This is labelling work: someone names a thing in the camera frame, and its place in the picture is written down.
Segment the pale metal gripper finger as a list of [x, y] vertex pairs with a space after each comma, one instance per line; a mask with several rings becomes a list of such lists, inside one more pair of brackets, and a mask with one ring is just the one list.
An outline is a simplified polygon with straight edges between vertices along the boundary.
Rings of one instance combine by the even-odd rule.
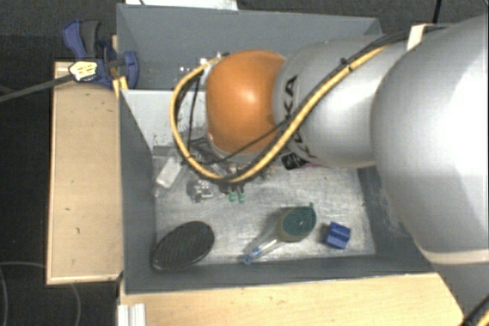
[[214, 198], [214, 191], [211, 184], [200, 179], [190, 180], [186, 184], [186, 193], [194, 203], [200, 203]]
[[169, 157], [156, 177], [156, 184], [164, 189], [170, 189], [182, 172], [182, 164], [176, 157]]

